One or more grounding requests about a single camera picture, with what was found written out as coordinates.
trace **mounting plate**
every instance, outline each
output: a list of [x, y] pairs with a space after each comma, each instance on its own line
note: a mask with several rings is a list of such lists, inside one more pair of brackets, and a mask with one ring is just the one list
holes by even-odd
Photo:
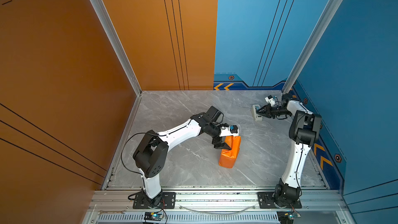
[[[172, 209], [176, 203], [176, 192], [162, 192], [162, 200], [164, 200], [164, 209]], [[142, 191], [138, 192], [134, 198], [134, 209], [152, 209], [144, 197]]]
[[[273, 194], [274, 192], [257, 192], [258, 204], [260, 205], [260, 208], [290, 208], [288, 206], [284, 208], [276, 206]], [[302, 208], [300, 199], [293, 204], [293, 207]]]

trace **orange wall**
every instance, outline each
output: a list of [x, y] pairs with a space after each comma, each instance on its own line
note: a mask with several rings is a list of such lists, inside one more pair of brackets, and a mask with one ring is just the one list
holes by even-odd
[[103, 0], [143, 90], [212, 89], [217, 0]]
[[8, 1], [0, 0], [0, 164], [7, 185], [0, 222], [79, 223], [104, 181], [135, 94], [89, 0], [2, 5]]

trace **orange bag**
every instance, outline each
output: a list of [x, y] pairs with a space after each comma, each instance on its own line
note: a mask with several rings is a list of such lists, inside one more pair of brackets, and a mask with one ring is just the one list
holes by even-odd
[[238, 157], [240, 147], [240, 136], [225, 137], [225, 143], [232, 148], [232, 150], [221, 150], [220, 161], [218, 165], [231, 169], [234, 167], [236, 158]]

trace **blue wall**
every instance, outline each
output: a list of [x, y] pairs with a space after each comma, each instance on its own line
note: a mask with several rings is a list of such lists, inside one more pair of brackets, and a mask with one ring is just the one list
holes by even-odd
[[358, 223], [398, 212], [397, 2], [343, 0], [298, 78], [346, 162]]
[[215, 74], [249, 87], [286, 80], [327, 1], [218, 0]]

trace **white robotic arm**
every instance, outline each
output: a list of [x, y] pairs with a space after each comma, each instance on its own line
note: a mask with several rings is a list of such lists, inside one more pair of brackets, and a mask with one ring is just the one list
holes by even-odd
[[301, 173], [308, 152], [318, 140], [322, 117], [308, 110], [303, 103], [294, 100], [289, 94], [282, 95], [282, 102], [278, 106], [271, 95], [266, 98], [266, 102], [267, 105], [256, 111], [258, 115], [267, 118], [294, 116], [289, 129], [289, 137], [292, 139], [290, 156], [286, 170], [275, 187], [274, 203], [277, 207], [292, 205], [294, 208], [300, 208]]
[[148, 131], [134, 152], [133, 158], [142, 175], [143, 192], [145, 198], [152, 207], [157, 206], [161, 199], [162, 188], [160, 186], [159, 172], [164, 166], [167, 153], [185, 140], [196, 137], [203, 132], [210, 135], [212, 144], [216, 149], [229, 147], [223, 140], [225, 136], [239, 136], [237, 126], [220, 124], [216, 122], [222, 114], [215, 107], [204, 113], [193, 115], [183, 124], [164, 132], [155, 133]]

